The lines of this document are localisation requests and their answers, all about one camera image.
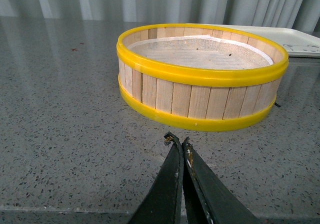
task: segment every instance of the speckled countertop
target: speckled countertop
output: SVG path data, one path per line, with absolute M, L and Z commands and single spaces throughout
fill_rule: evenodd
M 320 222 L 320 59 L 290 59 L 281 107 L 262 122 L 187 131 L 120 96 L 115 46 L 137 25 L 0 18 L 0 223 L 85 212 L 95 212 L 85 223 L 125 223 L 169 151 L 169 130 L 189 136 L 256 216 Z

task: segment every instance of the white curtain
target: white curtain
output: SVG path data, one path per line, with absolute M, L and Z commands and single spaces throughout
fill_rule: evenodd
M 320 0 L 0 0 L 0 16 L 320 31 Z

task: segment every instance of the white mesh bottom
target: white mesh bottom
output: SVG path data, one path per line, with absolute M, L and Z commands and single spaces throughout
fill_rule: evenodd
M 149 59 L 199 69 L 243 70 L 273 64 L 267 54 L 248 44 L 203 35 L 144 40 L 128 49 Z

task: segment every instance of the wooden slat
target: wooden slat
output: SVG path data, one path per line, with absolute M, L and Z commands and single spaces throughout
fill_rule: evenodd
M 211 87 L 206 119 L 222 120 L 228 98 L 229 88 Z
M 122 40 L 122 43 L 124 44 L 124 46 L 128 46 L 128 38 L 125 37 L 125 38 Z
M 280 81 L 281 78 L 261 85 L 254 113 L 265 109 L 271 104 L 277 94 Z
M 240 42 L 240 43 L 245 43 L 246 44 L 248 42 L 249 37 L 245 36 L 245 35 L 239 35 L 239 34 L 236 34 L 236 33 L 232 33 L 230 39 L 234 40 L 234 41 L 237 41 L 237 42 Z
M 206 118 L 209 95 L 210 87 L 197 85 L 192 86 L 188 117 L 199 119 Z
M 133 44 L 134 42 L 135 42 L 135 36 L 134 36 L 134 34 L 128 35 L 128 36 L 126 37 L 126 44 L 127 44 L 127 46 Z
M 165 33 L 166 33 L 166 29 L 165 28 L 158 28 L 156 37 L 158 39 L 159 38 L 165 38 L 166 37 Z
M 156 102 L 155 107 L 157 110 L 162 110 L 171 113 L 172 95 L 174 84 L 171 81 L 157 79 L 156 82 Z
M 139 42 L 139 41 L 141 41 L 141 31 L 134 33 L 134 42 Z
M 189 112 L 191 85 L 181 83 L 174 83 L 173 85 L 171 114 L 187 117 Z
M 148 30 L 142 30 L 141 31 L 141 40 L 147 40 L 149 39 L 149 31 Z
M 175 37 L 176 28 L 175 27 L 168 27 L 165 29 L 166 37 Z
M 275 61 L 274 61 L 274 56 L 275 56 L 275 53 L 277 52 L 278 50 L 274 47 L 274 46 L 272 46 L 272 45 L 269 45 L 269 44 L 265 44 L 265 47 L 264 47 L 264 49 L 263 49 L 263 52 L 265 53 L 265 54 L 267 54 L 271 59 L 272 59 L 272 61 L 275 63 Z
M 271 45 L 268 45 L 267 43 L 258 40 L 256 48 L 258 50 L 261 50 L 262 52 L 266 53 L 267 55 L 271 56 L 271 54 L 274 53 L 274 47 Z
M 240 116 L 252 115 L 254 111 L 254 107 L 256 105 L 256 101 L 259 95 L 261 85 L 253 85 L 248 86 L 245 92 L 245 99 L 243 100 L 243 104 L 240 111 Z
M 142 102 L 152 108 L 156 107 L 157 79 L 143 74 Z
M 149 40 L 157 38 L 157 29 L 149 29 Z
M 185 28 L 184 29 L 184 36 L 192 36 L 192 35 L 202 35 L 203 29 L 198 28 Z
M 212 36 L 212 33 L 213 33 L 213 30 L 210 30 L 210 29 L 203 29 L 203 32 L 202 32 L 203 35 L 210 35 L 210 36 Z
M 142 73 L 132 70 L 132 96 L 141 102 Z
M 239 117 L 245 93 L 246 87 L 230 88 L 223 119 L 234 119 Z
M 132 87 L 132 68 L 130 68 L 128 65 L 124 65 L 125 69 L 125 89 L 127 92 L 132 96 L 133 87 Z
M 271 56 L 271 58 L 274 63 L 277 63 L 277 62 L 280 62 L 284 58 L 284 56 L 280 51 L 276 50 Z
M 122 62 L 121 59 L 119 59 L 119 75 L 120 75 L 120 82 L 122 86 L 125 88 L 126 86 L 126 73 L 125 73 L 125 64 Z
M 175 33 L 175 36 L 177 37 L 184 36 L 185 29 L 183 27 L 177 27 L 175 28 L 174 33 Z
M 224 39 L 224 40 L 229 40 L 231 38 L 231 32 L 228 32 L 228 31 L 224 31 L 222 33 L 222 36 L 221 36 L 221 39 Z
M 213 33 L 212 33 L 212 37 L 221 39 L 221 38 L 222 38 L 222 34 L 223 34 L 223 31 L 221 31 L 221 30 L 214 30 Z
M 252 47 L 255 47 L 258 50 L 264 51 L 266 43 L 260 40 L 257 40 L 255 38 L 250 37 L 248 39 L 248 45 L 251 45 Z

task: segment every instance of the yellow plastic rim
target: yellow plastic rim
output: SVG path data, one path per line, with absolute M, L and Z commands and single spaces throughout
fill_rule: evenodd
M 273 65 L 246 70 L 208 70 L 198 69 L 193 67 L 185 67 L 167 64 L 164 62 L 148 59 L 144 56 L 138 55 L 129 50 L 124 44 L 123 40 L 130 34 L 155 29 L 155 28 L 168 28 L 168 27 L 185 27 L 185 28 L 202 28 L 210 30 L 228 31 L 248 37 L 252 37 L 263 41 L 269 45 L 277 48 L 283 55 L 283 59 Z M 161 24 L 142 26 L 128 30 L 119 36 L 117 42 L 117 55 L 118 57 L 132 69 L 141 73 L 160 78 L 163 80 L 174 81 L 189 85 L 199 86 L 215 86 L 215 87 L 241 87 L 260 85 L 276 79 L 279 79 L 288 67 L 288 53 L 279 44 L 251 33 L 233 30 L 217 26 L 198 25 L 198 24 Z
M 254 125 L 260 121 L 262 121 L 269 114 L 273 104 L 276 99 L 272 101 L 272 103 L 265 108 L 264 110 L 257 112 L 253 115 L 240 117 L 236 119 L 226 119 L 226 120 L 212 120 L 212 119 L 195 119 L 182 117 L 178 115 L 172 115 L 166 113 L 164 111 L 160 111 L 149 107 L 135 98 L 133 98 L 122 86 L 120 82 L 120 78 L 118 77 L 118 82 L 120 86 L 120 93 L 123 99 L 127 102 L 129 106 L 131 106 L 138 113 L 160 122 L 162 124 L 170 125 L 173 127 L 178 127 L 182 129 L 188 130 L 196 130 L 196 131 L 231 131 L 238 130 Z

